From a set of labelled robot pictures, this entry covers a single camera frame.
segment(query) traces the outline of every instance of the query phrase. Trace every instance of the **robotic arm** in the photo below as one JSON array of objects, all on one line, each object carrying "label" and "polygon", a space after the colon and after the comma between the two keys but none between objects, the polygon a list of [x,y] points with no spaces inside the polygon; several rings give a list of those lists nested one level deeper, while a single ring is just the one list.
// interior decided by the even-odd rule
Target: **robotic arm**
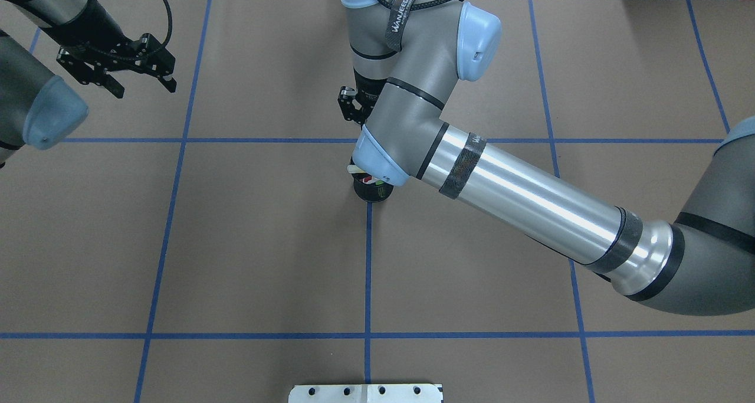
[{"label": "robotic arm", "polygon": [[696,315],[755,307],[755,171],[741,168],[755,163],[755,117],[731,131],[676,222],[641,220],[440,120],[457,80],[477,80],[490,64],[501,24],[456,0],[410,10],[432,1],[342,0],[357,89],[339,102],[356,99],[361,110],[344,115],[369,120],[357,166],[391,185],[416,177],[645,306]]},{"label": "robotic arm", "polygon": [[[124,88],[109,75],[131,70],[158,78],[176,91],[175,58],[167,46],[172,34],[168,1],[168,36],[125,37],[97,0],[7,0],[60,44],[57,62],[79,83],[94,83],[119,99]],[[27,50],[0,30],[0,168],[24,144],[48,149],[86,118],[85,102],[62,78],[53,75]]]}]

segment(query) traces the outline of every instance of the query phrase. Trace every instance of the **velcro strap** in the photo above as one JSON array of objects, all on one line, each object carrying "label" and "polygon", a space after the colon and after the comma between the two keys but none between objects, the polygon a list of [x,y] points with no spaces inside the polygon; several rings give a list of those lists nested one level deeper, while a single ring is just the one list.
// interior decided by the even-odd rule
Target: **velcro strap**
[{"label": "velcro strap", "polygon": [[401,51],[401,38],[404,36],[406,21],[409,18],[415,0],[393,0],[388,28],[385,30],[385,40],[388,47],[394,51]]}]

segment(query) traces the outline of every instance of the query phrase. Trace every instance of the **white metal plate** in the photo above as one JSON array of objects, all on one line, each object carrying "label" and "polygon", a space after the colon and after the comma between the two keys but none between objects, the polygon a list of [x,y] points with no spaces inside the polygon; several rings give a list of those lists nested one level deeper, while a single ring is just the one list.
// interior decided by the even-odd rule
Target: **white metal plate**
[{"label": "white metal plate", "polygon": [[435,384],[358,384],[295,386],[288,403],[443,403]]}]

